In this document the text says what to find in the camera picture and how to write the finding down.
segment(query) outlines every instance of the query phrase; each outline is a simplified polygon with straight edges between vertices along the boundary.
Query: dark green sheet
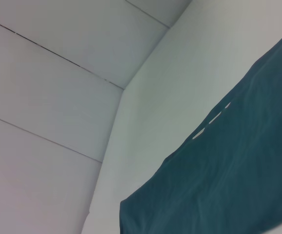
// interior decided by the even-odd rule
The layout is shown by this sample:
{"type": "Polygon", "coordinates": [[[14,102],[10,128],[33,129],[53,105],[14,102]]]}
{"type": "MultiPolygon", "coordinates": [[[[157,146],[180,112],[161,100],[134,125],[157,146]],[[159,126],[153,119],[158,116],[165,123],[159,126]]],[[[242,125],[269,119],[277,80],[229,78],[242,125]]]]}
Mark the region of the dark green sheet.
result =
{"type": "Polygon", "coordinates": [[[121,234],[258,234],[280,223],[282,40],[120,210],[121,234]]]}

